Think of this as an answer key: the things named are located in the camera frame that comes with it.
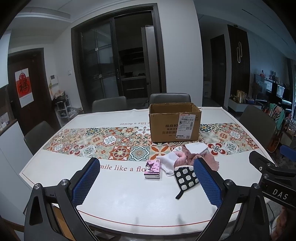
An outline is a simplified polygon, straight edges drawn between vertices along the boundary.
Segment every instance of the cardboard box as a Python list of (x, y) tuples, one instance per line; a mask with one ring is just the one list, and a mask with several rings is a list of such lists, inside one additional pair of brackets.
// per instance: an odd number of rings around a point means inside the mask
[(149, 119), (152, 142), (197, 140), (201, 115), (202, 112), (193, 103), (151, 104)]

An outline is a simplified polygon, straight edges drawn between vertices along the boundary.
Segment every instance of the pink fabric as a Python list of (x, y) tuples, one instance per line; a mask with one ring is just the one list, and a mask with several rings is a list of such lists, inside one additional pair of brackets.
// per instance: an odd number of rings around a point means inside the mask
[(174, 163), (174, 168), (186, 165), (187, 157), (185, 153), (183, 151), (174, 151), (174, 153), (176, 153), (176, 155), (178, 156), (178, 159)]
[(188, 151), (188, 149), (185, 146), (182, 146), (182, 151), (185, 153), (185, 155), (187, 156), (187, 163), (192, 163), (192, 158), (194, 158), (194, 156), (196, 154), (191, 154), (190, 151)]
[(206, 152), (203, 155), (200, 154), (192, 154), (185, 146), (182, 146), (182, 151), (187, 156), (187, 165), (193, 166), (194, 160), (198, 157), (203, 157), (205, 162), (210, 166), (213, 171), (217, 171), (219, 169), (219, 162), (215, 161), (215, 158), (209, 152)]

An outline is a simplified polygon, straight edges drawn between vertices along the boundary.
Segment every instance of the television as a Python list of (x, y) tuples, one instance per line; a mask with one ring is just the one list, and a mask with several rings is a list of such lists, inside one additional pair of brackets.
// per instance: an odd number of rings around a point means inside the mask
[(277, 97), (279, 97), (279, 98), (282, 99), (283, 98), (283, 94), (284, 94), (284, 90), (285, 90), (285, 87), (278, 85), (277, 86), (277, 90), (276, 90)]
[(272, 89), (272, 80), (269, 79), (265, 79), (264, 83), (266, 83), (266, 91), (271, 93), (271, 89)]

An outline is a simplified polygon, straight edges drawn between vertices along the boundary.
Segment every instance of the patterned table runner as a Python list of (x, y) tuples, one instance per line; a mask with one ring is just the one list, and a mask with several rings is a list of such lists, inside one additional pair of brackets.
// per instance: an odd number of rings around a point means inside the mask
[(153, 143), (150, 127), (113, 127), (64, 129), (57, 133), (44, 150), (68, 155), (122, 161), (156, 159), (192, 142), (207, 144), (214, 155), (230, 155), (259, 148), (235, 123), (201, 124), (197, 141)]

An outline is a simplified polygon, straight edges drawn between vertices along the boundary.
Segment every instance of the white cabinet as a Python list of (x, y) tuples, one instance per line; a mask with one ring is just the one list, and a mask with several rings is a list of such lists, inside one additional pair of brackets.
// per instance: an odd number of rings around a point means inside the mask
[(24, 141), (24, 135), (18, 122), (14, 123), (0, 136), (0, 149), (17, 174), (33, 157)]
[(32, 188), (19, 173), (32, 158), (18, 122), (0, 136), (0, 192), (23, 212)]

